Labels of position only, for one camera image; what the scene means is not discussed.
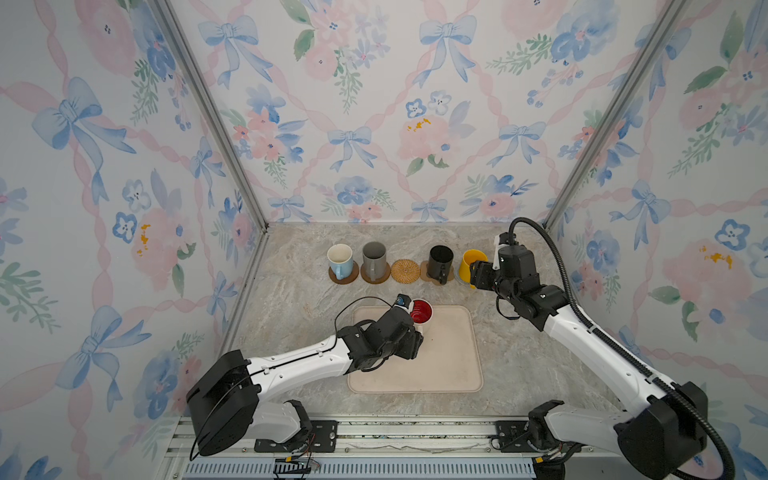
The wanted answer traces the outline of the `yellow mug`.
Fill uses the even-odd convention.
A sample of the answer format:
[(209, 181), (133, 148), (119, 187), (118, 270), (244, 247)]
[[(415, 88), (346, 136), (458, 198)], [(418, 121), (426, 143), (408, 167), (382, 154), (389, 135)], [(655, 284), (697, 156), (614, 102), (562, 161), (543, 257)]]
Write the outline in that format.
[(481, 250), (470, 249), (464, 252), (459, 266), (460, 280), (469, 285), (472, 289), (474, 289), (474, 286), (471, 285), (471, 267), (478, 261), (487, 262), (487, 255)]

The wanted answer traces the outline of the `red mug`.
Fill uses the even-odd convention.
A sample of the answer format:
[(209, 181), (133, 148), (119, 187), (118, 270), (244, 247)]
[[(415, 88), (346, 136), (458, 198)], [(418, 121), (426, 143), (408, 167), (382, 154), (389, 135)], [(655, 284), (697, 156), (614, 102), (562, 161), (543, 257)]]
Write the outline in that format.
[(410, 316), (414, 322), (415, 329), (426, 337), (431, 326), (430, 321), (433, 318), (432, 305), (424, 299), (414, 299)]

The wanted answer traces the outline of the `black mug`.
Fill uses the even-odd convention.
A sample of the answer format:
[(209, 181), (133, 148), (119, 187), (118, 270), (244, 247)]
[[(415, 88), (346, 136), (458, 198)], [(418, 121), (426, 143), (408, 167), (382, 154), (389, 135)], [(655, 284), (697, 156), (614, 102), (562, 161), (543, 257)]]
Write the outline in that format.
[(429, 252), (428, 275), (438, 280), (441, 285), (445, 285), (453, 260), (454, 253), (448, 246), (436, 245), (432, 247)]

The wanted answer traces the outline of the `cork paw print coaster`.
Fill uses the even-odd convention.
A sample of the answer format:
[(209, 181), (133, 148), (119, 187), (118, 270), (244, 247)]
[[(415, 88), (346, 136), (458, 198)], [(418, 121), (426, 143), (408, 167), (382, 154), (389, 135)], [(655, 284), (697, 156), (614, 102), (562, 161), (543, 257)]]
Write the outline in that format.
[[(428, 275), (428, 264), (429, 264), (429, 262), (427, 260), (421, 262), (421, 264), (420, 264), (420, 279), (422, 281), (430, 283), (432, 285), (441, 286), (441, 283), (438, 280), (433, 279), (432, 277), (430, 277)], [(448, 278), (447, 278), (447, 283), (450, 283), (450, 282), (452, 282), (454, 280), (455, 280), (455, 269), (451, 268), (450, 272), (449, 272), (449, 275), (448, 275)]]

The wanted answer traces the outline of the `rattan woven round coaster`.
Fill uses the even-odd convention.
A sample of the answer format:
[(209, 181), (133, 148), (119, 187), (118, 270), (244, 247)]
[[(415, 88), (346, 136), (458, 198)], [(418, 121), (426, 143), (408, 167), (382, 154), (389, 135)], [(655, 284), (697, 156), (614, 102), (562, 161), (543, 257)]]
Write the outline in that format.
[(410, 259), (399, 259), (391, 265), (391, 276), (400, 284), (412, 284), (420, 278), (420, 265)]

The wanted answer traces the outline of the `plain brown wooden coaster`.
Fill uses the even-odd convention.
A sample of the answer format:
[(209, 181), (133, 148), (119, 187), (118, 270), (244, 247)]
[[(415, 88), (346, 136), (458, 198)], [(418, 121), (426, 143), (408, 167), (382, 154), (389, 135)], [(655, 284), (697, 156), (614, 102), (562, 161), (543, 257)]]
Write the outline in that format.
[(365, 271), (361, 272), (361, 276), (362, 276), (362, 279), (369, 284), (372, 284), (372, 285), (382, 284), (385, 281), (387, 281), (391, 276), (391, 265), (387, 263), (384, 273), (378, 278), (371, 278)]

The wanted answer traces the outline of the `dark wooden coaster white marks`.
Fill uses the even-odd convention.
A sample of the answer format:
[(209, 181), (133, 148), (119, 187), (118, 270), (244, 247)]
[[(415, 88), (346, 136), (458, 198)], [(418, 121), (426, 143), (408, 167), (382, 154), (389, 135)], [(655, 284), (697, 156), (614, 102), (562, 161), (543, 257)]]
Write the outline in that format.
[(352, 267), (351, 273), (348, 276), (346, 276), (345, 278), (343, 278), (343, 279), (338, 279), (336, 277), (333, 269), (332, 268), (328, 268), (328, 276), (329, 276), (330, 280), (333, 283), (338, 284), (338, 285), (348, 285), (348, 284), (354, 282), (358, 278), (359, 273), (360, 273), (360, 268), (359, 268), (359, 265), (358, 265), (357, 262), (353, 263), (353, 267)]

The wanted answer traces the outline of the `grey mug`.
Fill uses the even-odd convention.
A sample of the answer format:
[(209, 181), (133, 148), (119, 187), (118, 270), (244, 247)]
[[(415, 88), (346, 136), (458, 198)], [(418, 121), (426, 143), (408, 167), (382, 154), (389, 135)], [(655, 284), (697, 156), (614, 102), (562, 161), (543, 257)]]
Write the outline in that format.
[(363, 247), (363, 265), (362, 271), (365, 271), (371, 278), (380, 277), (385, 270), (387, 262), (386, 247), (378, 241), (372, 241)]

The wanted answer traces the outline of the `light blue mug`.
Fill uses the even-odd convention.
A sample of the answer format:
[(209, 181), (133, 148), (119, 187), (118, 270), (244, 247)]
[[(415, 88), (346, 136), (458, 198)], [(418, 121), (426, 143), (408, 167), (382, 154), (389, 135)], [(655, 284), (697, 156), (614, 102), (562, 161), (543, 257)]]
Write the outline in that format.
[(346, 244), (334, 244), (327, 251), (329, 268), (332, 268), (338, 279), (348, 276), (353, 267), (353, 250)]

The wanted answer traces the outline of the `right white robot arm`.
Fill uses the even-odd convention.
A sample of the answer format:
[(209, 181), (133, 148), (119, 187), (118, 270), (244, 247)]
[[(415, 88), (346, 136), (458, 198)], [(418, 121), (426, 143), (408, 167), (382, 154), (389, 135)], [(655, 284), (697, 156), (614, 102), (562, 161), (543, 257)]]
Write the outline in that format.
[(695, 384), (673, 382), (572, 304), (556, 285), (541, 283), (531, 251), (500, 244), (493, 262), (470, 266), (470, 283), (505, 301), (519, 319), (565, 346), (595, 373), (622, 405), (619, 413), (575, 408), (550, 400), (528, 414), (527, 440), (539, 450), (562, 444), (621, 454), (651, 479), (663, 479), (703, 452), (707, 397)]

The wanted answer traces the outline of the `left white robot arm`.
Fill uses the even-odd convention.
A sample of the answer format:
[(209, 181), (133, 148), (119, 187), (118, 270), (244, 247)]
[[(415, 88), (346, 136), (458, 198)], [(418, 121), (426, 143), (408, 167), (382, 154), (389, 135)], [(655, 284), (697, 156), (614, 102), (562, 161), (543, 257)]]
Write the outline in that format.
[(308, 347), (270, 357), (221, 356), (191, 387), (186, 402), (195, 441), (190, 458), (212, 456), (252, 434), (286, 452), (310, 445), (312, 422), (285, 392), (315, 381), (368, 373), (392, 357), (413, 360), (424, 341), (408, 310), (394, 306)]

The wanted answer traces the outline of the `beige serving tray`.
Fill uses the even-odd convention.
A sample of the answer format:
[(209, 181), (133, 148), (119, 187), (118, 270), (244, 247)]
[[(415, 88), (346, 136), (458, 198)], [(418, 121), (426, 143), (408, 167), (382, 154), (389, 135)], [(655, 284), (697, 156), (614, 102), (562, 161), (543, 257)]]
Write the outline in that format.
[(417, 357), (394, 356), (370, 373), (347, 376), (358, 394), (475, 393), (484, 384), (470, 312), (460, 305), (437, 305), (422, 331)]

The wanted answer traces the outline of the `aluminium corner frame post right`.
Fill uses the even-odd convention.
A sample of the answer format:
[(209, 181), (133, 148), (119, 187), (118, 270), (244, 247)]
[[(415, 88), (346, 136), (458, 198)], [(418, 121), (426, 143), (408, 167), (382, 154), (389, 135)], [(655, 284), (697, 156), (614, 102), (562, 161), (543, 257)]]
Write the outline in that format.
[(652, 66), (662, 54), (665, 45), (671, 39), (690, 2), (685, 0), (665, 1), (656, 22), (651, 26), (646, 36), (645, 44), (639, 48), (633, 62), (626, 72), (626, 78), (604, 111), (601, 123), (595, 130), (583, 150), (583, 154), (576, 161), (574, 169), (564, 183), (563, 189), (556, 196), (556, 201), (550, 209), (542, 225), (551, 233), (565, 218), (565, 211), (570, 201), (577, 192), (583, 178), (588, 174), (591, 165), (608, 141), (615, 126), (620, 122), (622, 115), (632, 103), (640, 84), (650, 74)]

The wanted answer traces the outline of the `aluminium corner frame post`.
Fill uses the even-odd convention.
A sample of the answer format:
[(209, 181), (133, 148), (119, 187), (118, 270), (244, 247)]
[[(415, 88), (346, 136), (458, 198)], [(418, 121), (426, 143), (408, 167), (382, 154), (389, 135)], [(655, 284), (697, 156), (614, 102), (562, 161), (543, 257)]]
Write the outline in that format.
[(652, 66), (662, 54), (665, 45), (671, 39), (690, 2), (685, 0), (665, 1), (656, 22), (651, 26), (646, 36), (645, 44), (639, 48), (633, 62), (626, 72), (626, 78), (604, 111), (601, 123), (595, 130), (583, 150), (583, 154), (576, 161), (574, 169), (564, 183), (563, 189), (556, 196), (556, 201), (550, 209), (542, 225), (551, 233), (565, 218), (565, 211), (570, 201), (577, 192), (583, 178), (588, 174), (591, 165), (608, 141), (615, 126), (620, 122), (622, 115), (632, 103), (640, 84), (650, 74)]
[(203, 120), (208, 125), (216, 145), (220, 148), (226, 165), (234, 176), (235, 184), (244, 197), (245, 205), (256, 220), (258, 230), (266, 234), (268, 223), (258, 204), (247, 172), (241, 164), (234, 150), (234, 145), (225, 131), (225, 126), (218, 112), (215, 100), (206, 84), (203, 72), (189, 45), (171, 2), (150, 0), (148, 5), (155, 15), (162, 33), (166, 36), (170, 49), (179, 62), (182, 73), (187, 78), (191, 92), (201, 110)]

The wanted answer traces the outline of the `aluminium corner frame post left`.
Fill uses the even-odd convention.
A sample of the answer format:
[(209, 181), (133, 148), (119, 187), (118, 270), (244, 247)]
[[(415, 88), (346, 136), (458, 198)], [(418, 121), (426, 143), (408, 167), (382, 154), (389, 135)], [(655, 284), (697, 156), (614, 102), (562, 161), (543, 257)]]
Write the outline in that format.
[(234, 176), (235, 184), (244, 197), (245, 205), (256, 220), (258, 230), (266, 234), (268, 223), (258, 204), (247, 172), (241, 164), (234, 150), (234, 145), (225, 131), (225, 126), (218, 112), (215, 100), (206, 84), (203, 72), (189, 45), (171, 2), (150, 0), (148, 5), (155, 15), (162, 33), (166, 36), (170, 49), (179, 62), (182, 73), (187, 78), (191, 92), (201, 110), (203, 120), (208, 125), (216, 145), (220, 148), (226, 165)]

